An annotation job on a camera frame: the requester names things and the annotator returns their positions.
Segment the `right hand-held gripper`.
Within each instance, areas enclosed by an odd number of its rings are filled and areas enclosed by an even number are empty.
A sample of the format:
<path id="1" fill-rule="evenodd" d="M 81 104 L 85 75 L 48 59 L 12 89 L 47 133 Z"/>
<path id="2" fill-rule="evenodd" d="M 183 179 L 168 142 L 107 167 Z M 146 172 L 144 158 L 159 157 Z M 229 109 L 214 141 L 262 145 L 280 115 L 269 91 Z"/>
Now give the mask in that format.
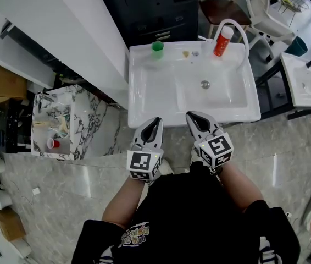
<path id="1" fill-rule="evenodd" d="M 216 168 L 231 160 L 234 146 L 229 134 L 215 135 L 220 126 L 212 116 L 203 112 L 186 112 L 186 121 L 204 164 Z"/>

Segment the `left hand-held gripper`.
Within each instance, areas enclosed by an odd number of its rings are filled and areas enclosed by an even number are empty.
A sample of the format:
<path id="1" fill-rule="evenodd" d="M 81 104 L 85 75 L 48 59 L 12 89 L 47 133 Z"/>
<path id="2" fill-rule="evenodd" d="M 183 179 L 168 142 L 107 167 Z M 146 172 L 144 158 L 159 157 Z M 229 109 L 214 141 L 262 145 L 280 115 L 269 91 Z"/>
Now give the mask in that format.
<path id="1" fill-rule="evenodd" d="M 131 150 L 127 151 L 126 169 L 132 179 L 155 181 L 161 175 L 163 120 L 154 117 L 141 124 L 134 133 Z"/>

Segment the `red bottle with white cap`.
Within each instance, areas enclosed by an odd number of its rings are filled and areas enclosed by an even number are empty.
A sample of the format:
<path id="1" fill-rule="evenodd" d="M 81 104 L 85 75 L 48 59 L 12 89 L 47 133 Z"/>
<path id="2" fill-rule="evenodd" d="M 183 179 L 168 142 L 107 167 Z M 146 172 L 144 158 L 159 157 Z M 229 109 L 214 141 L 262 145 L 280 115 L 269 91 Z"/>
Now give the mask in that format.
<path id="1" fill-rule="evenodd" d="M 233 34 L 234 31 L 231 27 L 223 26 L 213 50 L 216 56 L 221 57 L 224 54 Z"/>

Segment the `green plastic cup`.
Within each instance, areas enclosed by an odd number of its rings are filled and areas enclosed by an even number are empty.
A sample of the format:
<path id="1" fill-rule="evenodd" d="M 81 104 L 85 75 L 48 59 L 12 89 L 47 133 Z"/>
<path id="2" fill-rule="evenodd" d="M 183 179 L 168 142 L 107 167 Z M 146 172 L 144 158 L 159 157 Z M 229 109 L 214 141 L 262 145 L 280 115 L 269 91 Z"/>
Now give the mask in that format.
<path id="1" fill-rule="evenodd" d="M 152 43 L 152 58 L 161 59 L 164 55 L 164 44 L 161 41 Z"/>

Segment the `person's left forearm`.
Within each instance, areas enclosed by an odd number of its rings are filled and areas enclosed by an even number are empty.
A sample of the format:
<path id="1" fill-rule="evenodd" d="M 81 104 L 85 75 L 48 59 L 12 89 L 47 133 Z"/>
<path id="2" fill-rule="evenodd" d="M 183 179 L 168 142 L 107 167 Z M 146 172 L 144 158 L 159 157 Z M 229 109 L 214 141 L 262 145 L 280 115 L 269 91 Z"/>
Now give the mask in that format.
<path id="1" fill-rule="evenodd" d="M 137 211 L 144 187 L 144 181 L 128 177 L 104 210 L 102 221 L 125 230 Z"/>

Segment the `person's right forearm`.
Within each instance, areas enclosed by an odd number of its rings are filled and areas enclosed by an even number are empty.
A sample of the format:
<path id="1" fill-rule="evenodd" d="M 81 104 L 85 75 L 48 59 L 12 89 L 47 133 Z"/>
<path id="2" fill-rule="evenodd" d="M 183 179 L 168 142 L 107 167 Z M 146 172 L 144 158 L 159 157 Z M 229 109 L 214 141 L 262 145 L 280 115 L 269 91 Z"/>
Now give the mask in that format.
<path id="1" fill-rule="evenodd" d="M 236 206 L 244 212 L 252 203 L 263 200 L 258 187 L 232 162 L 221 166 L 219 179 Z"/>

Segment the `person's left white shoe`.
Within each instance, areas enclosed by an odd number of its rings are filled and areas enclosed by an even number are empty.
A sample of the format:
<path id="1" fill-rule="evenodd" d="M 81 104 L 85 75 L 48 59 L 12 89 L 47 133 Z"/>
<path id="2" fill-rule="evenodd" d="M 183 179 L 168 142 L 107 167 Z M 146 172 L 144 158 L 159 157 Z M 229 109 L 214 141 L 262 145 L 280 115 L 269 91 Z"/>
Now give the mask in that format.
<path id="1" fill-rule="evenodd" d="M 169 162 L 165 158 L 162 159 L 159 171 L 161 175 L 174 174 L 174 171 L 172 170 Z"/>

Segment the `marble pattern sink cabinet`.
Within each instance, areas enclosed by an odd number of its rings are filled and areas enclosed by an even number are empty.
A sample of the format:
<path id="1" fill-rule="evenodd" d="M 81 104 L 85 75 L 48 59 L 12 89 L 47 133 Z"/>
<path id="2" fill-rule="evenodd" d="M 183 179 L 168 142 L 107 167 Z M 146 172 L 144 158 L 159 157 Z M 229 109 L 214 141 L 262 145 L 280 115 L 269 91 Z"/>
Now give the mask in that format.
<path id="1" fill-rule="evenodd" d="M 34 156 L 77 161 L 119 153 L 120 112 L 80 85 L 35 95 L 32 110 L 31 153 Z M 58 148 L 49 149 L 47 140 Z"/>

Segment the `brown seat chair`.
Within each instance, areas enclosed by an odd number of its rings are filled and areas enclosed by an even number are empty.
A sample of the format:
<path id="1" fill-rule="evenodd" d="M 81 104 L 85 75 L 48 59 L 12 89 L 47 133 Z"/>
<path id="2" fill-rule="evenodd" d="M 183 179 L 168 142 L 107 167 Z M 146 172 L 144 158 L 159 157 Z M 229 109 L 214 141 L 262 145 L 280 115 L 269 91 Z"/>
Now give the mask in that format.
<path id="1" fill-rule="evenodd" d="M 236 3 L 236 0 L 199 0 L 199 6 L 210 23 L 208 38 L 212 37 L 214 27 L 224 19 L 236 21 L 243 26 L 244 31 L 251 25 L 250 18 Z"/>

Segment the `white plastic chair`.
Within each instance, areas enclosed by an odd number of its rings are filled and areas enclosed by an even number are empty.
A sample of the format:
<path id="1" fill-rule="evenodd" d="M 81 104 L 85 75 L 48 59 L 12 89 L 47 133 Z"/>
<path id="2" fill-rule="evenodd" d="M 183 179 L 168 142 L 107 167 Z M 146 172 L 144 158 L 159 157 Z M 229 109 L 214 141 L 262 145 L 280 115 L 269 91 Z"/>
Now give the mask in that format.
<path id="1" fill-rule="evenodd" d="M 296 37 L 296 33 L 284 23 L 282 15 L 275 9 L 271 9 L 270 0 L 246 0 L 251 24 L 248 31 L 255 34 L 249 43 L 252 48 L 261 41 L 269 51 L 265 61 L 269 63 L 275 58 L 271 46 L 276 42 L 290 45 Z"/>

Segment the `dark drawer cabinet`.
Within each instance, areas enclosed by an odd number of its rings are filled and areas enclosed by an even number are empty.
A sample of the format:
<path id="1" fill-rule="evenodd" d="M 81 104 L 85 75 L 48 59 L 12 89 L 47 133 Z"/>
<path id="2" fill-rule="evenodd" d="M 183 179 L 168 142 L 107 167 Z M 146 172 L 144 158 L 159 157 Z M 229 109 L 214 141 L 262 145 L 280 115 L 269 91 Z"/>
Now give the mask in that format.
<path id="1" fill-rule="evenodd" d="M 127 47 L 194 41 L 199 0 L 103 0 Z"/>

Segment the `white tall cabinet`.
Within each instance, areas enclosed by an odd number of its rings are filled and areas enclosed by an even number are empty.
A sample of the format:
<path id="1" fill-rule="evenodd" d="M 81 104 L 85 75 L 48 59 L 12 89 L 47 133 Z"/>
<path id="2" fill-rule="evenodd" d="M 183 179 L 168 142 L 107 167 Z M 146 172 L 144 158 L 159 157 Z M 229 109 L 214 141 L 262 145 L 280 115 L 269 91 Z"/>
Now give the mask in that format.
<path id="1" fill-rule="evenodd" d="M 128 107 L 129 50 L 103 0 L 0 0 L 0 13 Z"/>

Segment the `white round container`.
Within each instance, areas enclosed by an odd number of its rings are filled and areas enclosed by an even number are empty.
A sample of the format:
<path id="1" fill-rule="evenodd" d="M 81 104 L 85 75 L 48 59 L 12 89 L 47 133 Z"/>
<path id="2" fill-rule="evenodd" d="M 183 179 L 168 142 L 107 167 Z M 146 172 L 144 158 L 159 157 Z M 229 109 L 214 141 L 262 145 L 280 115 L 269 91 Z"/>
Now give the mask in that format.
<path id="1" fill-rule="evenodd" d="M 0 190 L 0 210 L 11 206 L 12 198 L 5 190 Z"/>

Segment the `small brown cardboard box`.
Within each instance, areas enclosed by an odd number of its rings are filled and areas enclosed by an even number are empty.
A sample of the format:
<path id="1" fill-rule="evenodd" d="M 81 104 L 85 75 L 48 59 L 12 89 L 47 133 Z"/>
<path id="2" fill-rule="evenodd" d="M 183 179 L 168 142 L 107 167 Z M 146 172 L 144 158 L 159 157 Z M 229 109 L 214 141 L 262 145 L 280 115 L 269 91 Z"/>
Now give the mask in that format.
<path id="1" fill-rule="evenodd" d="M 0 233 L 7 241 L 17 240 L 26 235 L 19 215 L 11 207 L 0 210 Z"/>

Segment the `black metal washbasin frame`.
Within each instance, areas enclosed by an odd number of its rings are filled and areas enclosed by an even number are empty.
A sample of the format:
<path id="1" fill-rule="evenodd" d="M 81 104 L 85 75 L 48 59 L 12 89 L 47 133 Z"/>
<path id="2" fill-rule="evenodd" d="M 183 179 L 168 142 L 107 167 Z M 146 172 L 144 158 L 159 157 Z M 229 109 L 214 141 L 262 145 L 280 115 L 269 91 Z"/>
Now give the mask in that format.
<path id="1" fill-rule="evenodd" d="M 273 96 L 270 93 L 269 80 L 276 74 L 280 73 L 285 92 L 285 102 L 282 105 L 274 107 Z M 266 107 L 261 111 L 260 120 L 265 120 L 275 116 L 280 116 L 284 113 L 293 112 L 287 115 L 287 120 L 293 120 L 300 117 L 311 115 L 311 107 L 297 108 L 293 105 L 290 87 L 287 81 L 287 76 L 283 68 L 283 63 L 279 60 L 267 72 L 265 72 L 256 81 L 257 93 L 263 93 L 263 101 L 259 100 L 260 108 Z"/>

